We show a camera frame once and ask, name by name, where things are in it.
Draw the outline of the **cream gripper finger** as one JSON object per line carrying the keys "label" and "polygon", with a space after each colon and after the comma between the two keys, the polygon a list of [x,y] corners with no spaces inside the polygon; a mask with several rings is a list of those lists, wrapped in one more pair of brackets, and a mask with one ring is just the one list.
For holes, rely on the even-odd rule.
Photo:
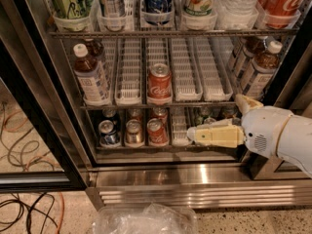
{"label": "cream gripper finger", "polygon": [[245,140],[243,128],[234,125],[231,119],[190,127],[187,137],[196,144],[228,148],[235,148]]}
{"label": "cream gripper finger", "polygon": [[253,109],[258,109],[263,106],[261,102],[242,94],[235,96],[235,103],[243,115]]}

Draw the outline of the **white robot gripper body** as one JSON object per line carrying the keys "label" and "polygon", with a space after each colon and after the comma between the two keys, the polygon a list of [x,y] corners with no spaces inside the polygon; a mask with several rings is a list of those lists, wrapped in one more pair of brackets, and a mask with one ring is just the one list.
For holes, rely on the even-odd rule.
{"label": "white robot gripper body", "polygon": [[242,117],[245,145],[253,153],[270,158],[277,147],[278,137],[293,113],[273,106],[252,109]]}

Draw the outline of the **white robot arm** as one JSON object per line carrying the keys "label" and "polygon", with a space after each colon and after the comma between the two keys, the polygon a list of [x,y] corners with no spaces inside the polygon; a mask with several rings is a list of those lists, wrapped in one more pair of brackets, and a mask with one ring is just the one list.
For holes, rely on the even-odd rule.
{"label": "white robot arm", "polygon": [[312,177],[312,119],[288,109],[264,106],[238,94],[235,103],[242,113],[241,125],[229,120],[191,127],[187,137],[204,146],[235,148],[244,144],[252,153],[289,162]]}

